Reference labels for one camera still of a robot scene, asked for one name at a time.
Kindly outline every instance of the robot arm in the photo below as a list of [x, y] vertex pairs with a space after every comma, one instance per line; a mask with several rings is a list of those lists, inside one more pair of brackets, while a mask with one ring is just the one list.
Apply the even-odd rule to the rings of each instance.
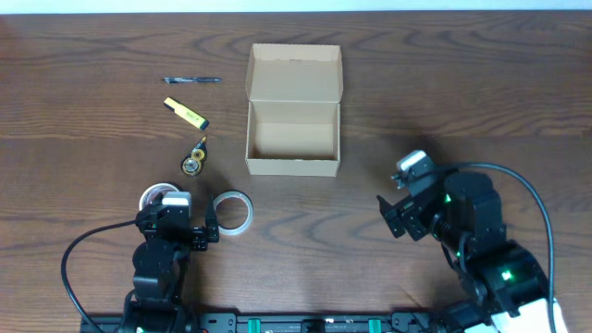
[[[409, 196], [394, 205], [377, 197], [390, 231], [395, 238], [408, 233], [419, 241], [429, 234], [440, 241], [471, 298], [435, 313], [433, 330], [515, 332], [528, 325], [530, 331], [550, 332], [549, 321], [543, 320], [549, 281], [529, 251], [506, 239], [501, 199], [491, 179], [454, 167], [440, 172], [423, 151], [409, 154], [397, 167], [393, 179]], [[555, 302], [554, 307], [557, 331], [566, 332], [560, 306]]]
[[190, 217], [191, 195], [176, 191], [161, 194], [136, 215], [146, 242], [133, 254], [134, 290], [126, 297], [119, 333], [200, 331], [198, 317], [181, 302], [181, 292], [191, 251], [207, 251], [209, 242], [219, 241], [212, 200], [204, 227], [192, 228]]

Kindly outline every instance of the black pen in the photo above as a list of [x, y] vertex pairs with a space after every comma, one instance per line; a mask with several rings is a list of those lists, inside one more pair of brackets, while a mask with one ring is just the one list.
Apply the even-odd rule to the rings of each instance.
[[164, 82], [168, 84], [189, 83], [189, 82], [220, 82], [221, 78], [214, 77], [198, 77], [198, 78], [164, 78]]

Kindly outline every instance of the white tape roll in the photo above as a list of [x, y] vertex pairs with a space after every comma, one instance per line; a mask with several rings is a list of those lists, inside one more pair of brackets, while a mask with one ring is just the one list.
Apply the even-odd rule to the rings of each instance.
[[142, 210], [146, 205], [150, 204], [158, 193], [163, 193], [163, 195], [165, 195], [170, 191], [179, 191], [179, 189], [175, 185], [169, 183], [158, 183], [149, 187], [140, 197], [138, 210]]
[[222, 235], [228, 235], [228, 236], [236, 236], [236, 235], [240, 235], [244, 230], [246, 230], [251, 223], [253, 222], [253, 215], [254, 215], [254, 209], [253, 209], [253, 203], [251, 202], [251, 199], [249, 199], [249, 197], [244, 194], [241, 193], [239, 191], [228, 191], [225, 193], [222, 193], [220, 195], [218, 195], [217, 198], [214, 199], [214, 210], [217, 209], [218, 205], [230, 198], [235, 198], [235, 199], [239, 199], [241, 201], [244, 202], [244, 204], [247, 205], [247, 219], [244, 220], [244, 222], [238, 227], [238, 228], [224, 228], [221, 225], [219, 225], [220, 228], [220, 233]]

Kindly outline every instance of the wooden table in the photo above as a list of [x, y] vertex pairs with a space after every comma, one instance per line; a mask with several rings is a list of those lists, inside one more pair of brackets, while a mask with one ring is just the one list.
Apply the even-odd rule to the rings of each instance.
[[[380, 311], [464, 299], [439, 244], [393, 239], [376, 195], [413, 149], [439, 162], [513, 167], [539, 189], [556, 237], [557, 297], [573, 332], [592, 332], [592, 19], [584, 12], [77, 15], [0, 18], [0, 330], [74, 332], [63, 251], [91, 228], [134, 218], [150, 185], [195, 199], [248, 193], [252, 227], [197, 253], [187, 298], [242, 312]], [[244, 82], [252, 43], [338, 44], [344, 56], [336, 178], [251, 177]], [[168, 86], [165, 76], [218, 84]], [[202, 112], [209, 157], [180, 159], [203, 135], [167, 111]], [[492, 175], [509, 235], [546, 266], [543, 222], [514, 180]], [[222, 222], [244, 216], [225, 207]], [[91, 237], [70, 257], [90, 313], [131, 290], [134, 227]]]

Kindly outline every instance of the open cardboard box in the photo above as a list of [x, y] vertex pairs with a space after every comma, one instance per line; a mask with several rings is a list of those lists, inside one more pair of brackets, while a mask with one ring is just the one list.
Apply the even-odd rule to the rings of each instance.
[[339, 46], [253, 44], [246, 88], [252, 175], [337, 175]]

